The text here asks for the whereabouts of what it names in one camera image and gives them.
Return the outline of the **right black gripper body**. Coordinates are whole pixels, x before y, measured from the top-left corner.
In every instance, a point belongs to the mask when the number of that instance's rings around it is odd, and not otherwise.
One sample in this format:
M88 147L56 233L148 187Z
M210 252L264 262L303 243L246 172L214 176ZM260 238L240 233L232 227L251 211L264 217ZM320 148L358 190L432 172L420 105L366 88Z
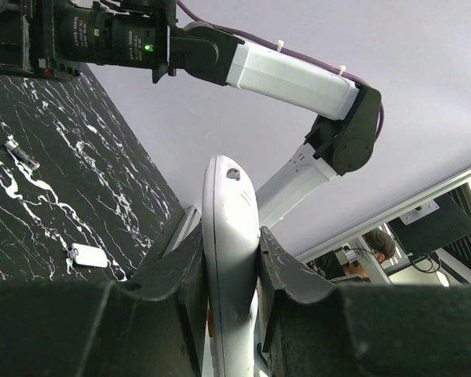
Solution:
M69 81L82 64L149 70L158 82L168 67L170 29L176 27L175 1L23 1L21 15L34 76Z

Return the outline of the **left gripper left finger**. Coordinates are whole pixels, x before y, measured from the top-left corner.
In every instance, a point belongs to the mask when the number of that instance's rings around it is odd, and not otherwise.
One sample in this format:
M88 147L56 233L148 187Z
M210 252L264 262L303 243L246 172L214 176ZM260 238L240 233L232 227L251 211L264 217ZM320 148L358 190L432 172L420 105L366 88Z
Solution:
M0 376L199 376L201 232L124 282L0 283Z

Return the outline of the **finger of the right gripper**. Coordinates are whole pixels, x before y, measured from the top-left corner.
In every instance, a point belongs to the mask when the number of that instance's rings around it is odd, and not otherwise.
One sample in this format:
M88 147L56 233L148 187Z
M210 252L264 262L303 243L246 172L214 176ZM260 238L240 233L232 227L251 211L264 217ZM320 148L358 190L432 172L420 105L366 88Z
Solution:
M0 75L29 77L34 73L29 40L21 36L0 37Z

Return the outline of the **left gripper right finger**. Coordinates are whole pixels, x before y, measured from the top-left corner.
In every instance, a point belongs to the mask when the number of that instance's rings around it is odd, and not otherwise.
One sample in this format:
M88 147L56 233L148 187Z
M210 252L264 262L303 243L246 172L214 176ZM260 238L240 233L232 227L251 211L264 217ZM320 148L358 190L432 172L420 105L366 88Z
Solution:
M333 284L262 228L258 294L273 376L471 376L471 285Z

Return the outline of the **white battery compartment cover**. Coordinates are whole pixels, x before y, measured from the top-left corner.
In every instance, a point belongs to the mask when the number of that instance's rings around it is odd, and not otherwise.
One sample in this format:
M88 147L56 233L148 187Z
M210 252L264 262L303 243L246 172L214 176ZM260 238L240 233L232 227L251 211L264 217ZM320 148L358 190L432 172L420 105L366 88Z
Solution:
M68 257L73 259L78 265L96 268L108 267L105 251L99 247L73 243L68 249Z

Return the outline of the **black AAA battery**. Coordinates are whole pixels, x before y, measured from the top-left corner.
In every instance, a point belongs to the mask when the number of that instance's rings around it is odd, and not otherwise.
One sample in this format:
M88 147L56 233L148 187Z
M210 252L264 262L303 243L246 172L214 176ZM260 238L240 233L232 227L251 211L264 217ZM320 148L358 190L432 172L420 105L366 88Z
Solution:
M40 163L19 146L19 143L14 139L13 135L9 135L7 137L7 140L4 143L4 148L28 169L37 170L40 167Z

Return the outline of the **white remote control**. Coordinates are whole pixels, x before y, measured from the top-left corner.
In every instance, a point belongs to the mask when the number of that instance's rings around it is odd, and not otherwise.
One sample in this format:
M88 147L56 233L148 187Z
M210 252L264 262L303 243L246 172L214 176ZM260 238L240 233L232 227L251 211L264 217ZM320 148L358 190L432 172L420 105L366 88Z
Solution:
M227 156L212 156L205 170L202 232L214 374L252 376L261 232L253 184Z

